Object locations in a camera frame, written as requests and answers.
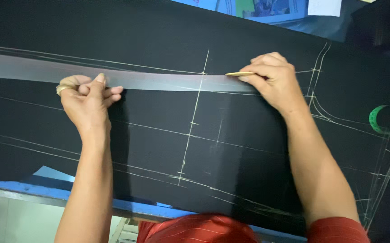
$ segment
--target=ring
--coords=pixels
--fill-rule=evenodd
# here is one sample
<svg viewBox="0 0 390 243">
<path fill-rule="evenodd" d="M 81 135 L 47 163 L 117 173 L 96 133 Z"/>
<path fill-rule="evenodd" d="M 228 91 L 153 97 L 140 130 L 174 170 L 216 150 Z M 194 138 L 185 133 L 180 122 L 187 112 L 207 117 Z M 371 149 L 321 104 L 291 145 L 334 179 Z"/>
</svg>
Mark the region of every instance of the ring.
<svg viewBox="0 0 390 243">
<path fill-rule="evenodd" d="M 56 91 L 57 91 L 57 94 L 58 96 L 61 97 L 61 91 L 64 90 L 64 89 L 75 89 L 75 86 L 73 85 L 68 85 L 68 84 L 59 84 L 57 85 L 57 87 L 55 88 Z"/>
</svg>

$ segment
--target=white paper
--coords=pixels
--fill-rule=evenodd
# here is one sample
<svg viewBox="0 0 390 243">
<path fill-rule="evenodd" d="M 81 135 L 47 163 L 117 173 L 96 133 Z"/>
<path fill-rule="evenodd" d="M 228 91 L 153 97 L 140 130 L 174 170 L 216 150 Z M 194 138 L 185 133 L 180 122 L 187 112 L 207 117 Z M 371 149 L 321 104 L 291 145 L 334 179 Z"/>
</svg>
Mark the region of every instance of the white paper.
<svg viewBox="0 0 390 243">
<path fill-rule="evenodd" d="M 339 17 L 342 0 L 309 0 L 308 15 L 327 15 Z"/>
</svg>

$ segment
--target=shirt sleeve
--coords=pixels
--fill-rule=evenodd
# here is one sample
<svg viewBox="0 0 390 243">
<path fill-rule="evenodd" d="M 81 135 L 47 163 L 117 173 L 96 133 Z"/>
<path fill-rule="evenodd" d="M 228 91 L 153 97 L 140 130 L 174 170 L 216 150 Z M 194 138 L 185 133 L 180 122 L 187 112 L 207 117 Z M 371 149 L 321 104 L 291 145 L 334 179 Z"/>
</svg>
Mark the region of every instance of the shirt sleeve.
<svg viewBox="0 0 390 243">
<path fill-rule="evenodd" d="M 307 232 L 309 243 L 369 243 L 362 225 L 343 217 L 323 218 L 311 224 Z"/>
</svg>

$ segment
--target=fingernail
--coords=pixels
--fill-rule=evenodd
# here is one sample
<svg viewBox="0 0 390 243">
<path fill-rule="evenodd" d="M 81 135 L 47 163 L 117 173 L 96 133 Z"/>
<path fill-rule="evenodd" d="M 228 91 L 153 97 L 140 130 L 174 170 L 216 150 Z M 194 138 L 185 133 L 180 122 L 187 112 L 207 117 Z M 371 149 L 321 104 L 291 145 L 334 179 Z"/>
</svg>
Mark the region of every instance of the fingernail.
<svg viewBox="0 0 390 243">
<path fill-rule="evenodd" d="M 240 79 L 240 81 L 243 81 L 243 82 L 249 81 L 249 78 L 246 76 L 240 76 L 240 77 L 238 77 L 238 79 Z"/>
<path fill-rule="evenodd" d="M 103 73 L 100 73 L 99 75 L 97 75 L 96 81 L 101 83 L 105 82 L 105 75 Z"/>
</svg>

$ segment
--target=measuring tape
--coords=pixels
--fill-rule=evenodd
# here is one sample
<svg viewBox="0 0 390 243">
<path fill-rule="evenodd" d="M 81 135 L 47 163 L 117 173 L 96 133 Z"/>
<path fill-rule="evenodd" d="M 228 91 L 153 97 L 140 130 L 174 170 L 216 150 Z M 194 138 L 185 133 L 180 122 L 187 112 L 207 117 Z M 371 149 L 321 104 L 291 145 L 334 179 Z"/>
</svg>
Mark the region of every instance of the measuring tape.
<svg viewBox="0 0 390 243">
<path fill-rule="evenodd" d="M 383 105 L 383 106 L 379 106 L 379 107 L 373 109 L 373 110 L 371 111 L 371 113 L 369 113 L 369 124 L 371 124 L 371 127 L 372 127 L 372 128 L 374 129 L 374 131 L 376 131 L 377 133 L 390 135 L 390 131 L 382 130 L 382 129 L 380 128 L 380 126 L 378 125 L 378 123 L 376 122 L 376 116 L 378 115 L 378 113 L 380 112 L 380 110 L 382 110 L 384 107 L 387 107 L 387 106 L 390 106 L 390 105 Z"/>
</svg>

